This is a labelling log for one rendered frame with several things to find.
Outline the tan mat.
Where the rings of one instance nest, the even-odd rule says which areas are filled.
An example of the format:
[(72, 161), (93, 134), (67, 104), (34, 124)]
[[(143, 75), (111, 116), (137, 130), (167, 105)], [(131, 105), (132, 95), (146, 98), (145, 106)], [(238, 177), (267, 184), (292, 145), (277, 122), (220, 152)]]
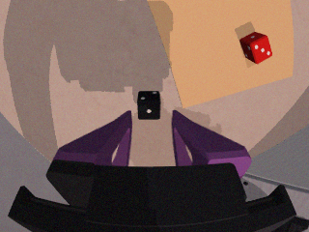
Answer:
[[(293, 76), (290, 0), (147, 0), (183, 108)], [(268, 37), (272, 56), (245, 58), (243, 37)]]

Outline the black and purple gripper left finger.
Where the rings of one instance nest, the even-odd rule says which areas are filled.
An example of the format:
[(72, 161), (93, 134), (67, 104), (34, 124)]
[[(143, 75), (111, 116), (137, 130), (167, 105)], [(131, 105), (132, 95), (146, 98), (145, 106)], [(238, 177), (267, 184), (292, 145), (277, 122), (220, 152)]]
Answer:
[[(91, 162), (94, 165), (128, 166), (131, 135), (132, 117), (131, 110), (128, 110), (109, 124), (60, 147), (53, 160)], [(116, 156), (112, 161), (113, 153), (117, 147)]]

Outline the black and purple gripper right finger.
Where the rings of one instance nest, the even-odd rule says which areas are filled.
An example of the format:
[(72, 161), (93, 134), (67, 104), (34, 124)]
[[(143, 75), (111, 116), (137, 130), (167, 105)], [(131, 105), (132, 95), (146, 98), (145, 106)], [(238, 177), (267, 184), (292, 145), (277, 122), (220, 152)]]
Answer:
[(244, 146), (192, 122), (177, 110), (172, 112), (172, 136), (176, 166), (229, 162), (242, 178), (252, 162)]

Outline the black die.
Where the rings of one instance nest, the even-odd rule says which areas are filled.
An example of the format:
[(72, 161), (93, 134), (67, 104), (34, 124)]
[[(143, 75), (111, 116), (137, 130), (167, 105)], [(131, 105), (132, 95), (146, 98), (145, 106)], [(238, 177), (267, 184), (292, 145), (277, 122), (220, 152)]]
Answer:
[(160, 94), (158, 91), (139, 91), (137, 99), (139, 120), (160, 119)]

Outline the red die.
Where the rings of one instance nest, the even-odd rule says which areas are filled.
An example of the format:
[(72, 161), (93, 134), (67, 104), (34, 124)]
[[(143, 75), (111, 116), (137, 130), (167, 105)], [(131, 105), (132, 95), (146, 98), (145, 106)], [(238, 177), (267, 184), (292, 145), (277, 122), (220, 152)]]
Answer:
[(253, 32), (239, 40), (245, 58), (259, 64), (272, 56), (267, 35)]

